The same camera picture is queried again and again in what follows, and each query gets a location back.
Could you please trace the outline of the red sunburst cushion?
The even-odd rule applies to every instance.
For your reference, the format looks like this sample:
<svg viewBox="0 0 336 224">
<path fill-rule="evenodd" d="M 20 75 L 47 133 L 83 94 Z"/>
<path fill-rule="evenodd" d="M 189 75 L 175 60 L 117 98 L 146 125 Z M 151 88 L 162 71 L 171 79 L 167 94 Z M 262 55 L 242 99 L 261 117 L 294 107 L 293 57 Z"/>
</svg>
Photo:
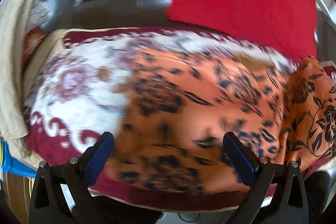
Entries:
<svg viewBox="0 0 336 224">
<path fill-rule="evenodd" d="M 22 62 L 25 64 L 34 50 L 39 46 L 42 39 L 45 37 L 45 32 L 40 27 L 35 27 L 26 34 L 24 39 L 24 48 Z"/>
</svg>

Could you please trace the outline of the beige quilted cloth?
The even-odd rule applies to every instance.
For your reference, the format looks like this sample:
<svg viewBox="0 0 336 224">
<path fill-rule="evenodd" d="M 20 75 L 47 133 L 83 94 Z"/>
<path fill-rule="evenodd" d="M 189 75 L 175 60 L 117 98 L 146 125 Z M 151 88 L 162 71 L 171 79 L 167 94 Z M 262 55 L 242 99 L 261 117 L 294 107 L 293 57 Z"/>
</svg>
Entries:
<svg viewBox="0 0 336 224">
<path fill-rule="evenodd" d="M 24 142 L 28 129 L 22 99 L 22 57 L 33 2 L 5 0 L 1 4 L 1 135 L 14 159 L 37 169 L 42 158 Z"/>
</svg>

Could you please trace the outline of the floral white maroon blanket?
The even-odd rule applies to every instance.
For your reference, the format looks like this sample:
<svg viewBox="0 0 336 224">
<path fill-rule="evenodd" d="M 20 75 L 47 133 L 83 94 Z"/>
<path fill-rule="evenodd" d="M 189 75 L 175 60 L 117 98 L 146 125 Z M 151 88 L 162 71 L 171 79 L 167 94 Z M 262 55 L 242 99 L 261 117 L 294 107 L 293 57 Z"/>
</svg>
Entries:
<svg viewBox="0 0 336 224">
<path fill-rule="evenodd" d="M 28 147 L 56 165 L 80 156 L 106 131 L 116 141 L 129 104 L 126 86 L 132 74 L 131 63 L 141 50 L 209 52 L 238 61 L 252 71 L 266 67 L 289 74 L 307 58 L 294 63 L 272 48 L 196 30 L 69 30 L 54 43 L 45 39 L 30 63 L 29 71 L 35 77 L 24 103 Z M 335 84 L 333 65 L 319 64 Z M 335 156 L 318 159 L 307 169 L 299 168 L 312 173 L 326 162 L 335 162 Z M 212 211 L 237 206 L 248 188 L 201 194 L 150 190 L 111 180 L 103 170 L 93 190 L 139 206 Z"/>
</svg>

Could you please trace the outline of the blue plastic bag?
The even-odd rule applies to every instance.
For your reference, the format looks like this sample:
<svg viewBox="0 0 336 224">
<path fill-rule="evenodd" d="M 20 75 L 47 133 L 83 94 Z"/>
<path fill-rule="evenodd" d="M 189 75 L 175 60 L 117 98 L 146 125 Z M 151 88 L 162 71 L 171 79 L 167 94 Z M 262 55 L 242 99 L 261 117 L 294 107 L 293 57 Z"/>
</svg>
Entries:
<svg viewBox="0 0 336 224">
<path fill-rule="evenodd" d="M 1 168 L 7 173 L 27 178 L 35 178 L 37 174 L 35 170 L 11 156 L 9 147 L 3 139 L 1 139 Z"/>
</svg>

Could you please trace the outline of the orange black floral garment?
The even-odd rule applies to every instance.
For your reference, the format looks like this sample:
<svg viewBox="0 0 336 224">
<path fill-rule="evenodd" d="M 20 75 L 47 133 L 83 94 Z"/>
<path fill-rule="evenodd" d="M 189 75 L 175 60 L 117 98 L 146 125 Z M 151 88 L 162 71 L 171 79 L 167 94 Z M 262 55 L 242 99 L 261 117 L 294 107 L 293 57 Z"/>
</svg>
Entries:
<svg viewBox="0 0 336 224">
<path fill-rule="evenodd" d="M 212 53 L 141 50 L 104 171 L 139 188 L 244 191 L 222 150 L 233 132 L 256 156 L 307 169 L 335 156 L 335 84 L 307 57 L 294 73 L 249 70 Z"/>
</svg>

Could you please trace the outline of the white patterned bag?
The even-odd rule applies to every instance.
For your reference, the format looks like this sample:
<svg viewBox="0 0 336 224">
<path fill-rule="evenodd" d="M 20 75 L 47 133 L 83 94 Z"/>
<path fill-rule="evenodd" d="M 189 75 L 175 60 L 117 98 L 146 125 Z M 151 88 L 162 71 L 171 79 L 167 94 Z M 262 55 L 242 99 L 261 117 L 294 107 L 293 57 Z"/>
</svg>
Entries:
<svg viewBox="0 0 336 224">
<path fill-rule="evenodd" d="M 27 19 L 26 32 L 47 23 L 51 12 L 48 0 L 34 0 Z"/>
</svg>

